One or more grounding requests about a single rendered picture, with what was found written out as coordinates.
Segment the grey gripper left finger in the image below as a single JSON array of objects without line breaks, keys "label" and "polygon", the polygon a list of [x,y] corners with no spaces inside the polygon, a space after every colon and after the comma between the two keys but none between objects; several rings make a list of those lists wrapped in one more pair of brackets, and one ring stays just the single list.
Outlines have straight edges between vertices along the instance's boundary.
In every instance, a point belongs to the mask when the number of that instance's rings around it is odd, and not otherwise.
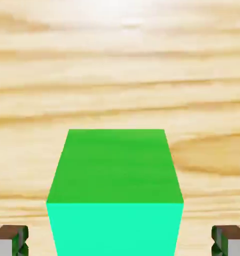
[{"label": "grey gripper left finger", "polygon": [[26,225],[0,224],[0,256],[29,256]]}]

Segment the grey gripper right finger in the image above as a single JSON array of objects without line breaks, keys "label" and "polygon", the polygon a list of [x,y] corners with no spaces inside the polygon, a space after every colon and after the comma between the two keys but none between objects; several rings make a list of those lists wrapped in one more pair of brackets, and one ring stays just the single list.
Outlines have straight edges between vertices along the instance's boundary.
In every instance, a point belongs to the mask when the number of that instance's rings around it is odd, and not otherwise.
[{"label": "grey gripper right finger", "polygon": [[211,256],[240,256],[240,225],[214,225],[211,238]]}]

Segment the small green cube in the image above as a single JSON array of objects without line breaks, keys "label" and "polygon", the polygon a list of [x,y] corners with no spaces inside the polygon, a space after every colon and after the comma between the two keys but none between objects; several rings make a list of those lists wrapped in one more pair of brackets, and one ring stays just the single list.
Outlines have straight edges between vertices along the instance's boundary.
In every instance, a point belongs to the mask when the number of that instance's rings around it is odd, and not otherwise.
[{"label": "small green cube", "polygon": [[69,130],[46,207],[57,256],[175,256],[184,200],[164,130]]}]

